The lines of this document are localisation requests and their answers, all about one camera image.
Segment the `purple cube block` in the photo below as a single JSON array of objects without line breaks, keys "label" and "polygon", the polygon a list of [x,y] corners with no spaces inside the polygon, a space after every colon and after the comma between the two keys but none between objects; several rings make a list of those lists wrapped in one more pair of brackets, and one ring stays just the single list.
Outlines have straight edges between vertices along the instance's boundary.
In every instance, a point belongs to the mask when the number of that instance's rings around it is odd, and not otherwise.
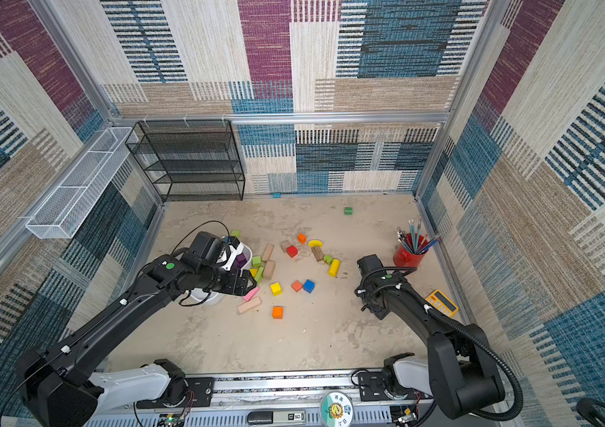
[{"label": "purple cube block", "polygon": [[247,256],[245,254],[238,254],[234,261],[234,266],[237,269],[242,269],[246,264],[247,264]]}]

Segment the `white plastic storage bin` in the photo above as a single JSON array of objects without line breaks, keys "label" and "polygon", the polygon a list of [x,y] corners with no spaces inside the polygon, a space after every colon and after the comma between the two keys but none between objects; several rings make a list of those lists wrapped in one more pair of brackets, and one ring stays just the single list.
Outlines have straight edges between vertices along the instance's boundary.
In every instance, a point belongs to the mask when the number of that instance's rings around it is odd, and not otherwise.
[{"label": "white plastic storage bin", "polygon": [[188,294],[193,304],[214,306],[226,296],[241,298],[257,288],[254,275],[249,268],[252,266],[253,251],[244,243],[237,247],[229,246],[224,251],[219,262],[225,262],[218,268],[216,278],[205,288],[195,288]]}]

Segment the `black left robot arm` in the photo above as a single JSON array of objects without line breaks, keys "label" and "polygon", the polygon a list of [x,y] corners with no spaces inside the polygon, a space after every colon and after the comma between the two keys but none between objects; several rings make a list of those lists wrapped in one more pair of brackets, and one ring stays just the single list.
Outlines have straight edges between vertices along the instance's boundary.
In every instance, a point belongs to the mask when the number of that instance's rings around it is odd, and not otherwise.
[{"label": "black left robot arm", "polygon": [[195,289],[243,296],[256,287],[237,259],[234,237],[200,231],[188,247],[147,263],[128,290],[83,327],[43,352],[30,350],[16,364],[16,393],[43,426],[83,426],[97,413],[140,401],[186,407],[185,373],[167,359],[103,375],[96,368],[140,325]]}]

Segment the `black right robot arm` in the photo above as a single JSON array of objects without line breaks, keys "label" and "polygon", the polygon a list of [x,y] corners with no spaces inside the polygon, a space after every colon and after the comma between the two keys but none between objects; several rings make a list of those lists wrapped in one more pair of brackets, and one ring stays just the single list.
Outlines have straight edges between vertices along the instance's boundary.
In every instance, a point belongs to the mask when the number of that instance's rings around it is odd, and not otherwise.
[{"label": "black right robot arm", "polygon": [[383,320],[395,314],[425,344],[427,359],[401,353],[384,361],[382,382],[391,398],[419,391],[450,419],[468,414],[495,421],[515,419],[524,407],[519,379],[491,349],[485,332],[446,316],[419,295],[407,277],[412,267],[385,266],[371,254],[357,261],[355,295],[363,310]]}]

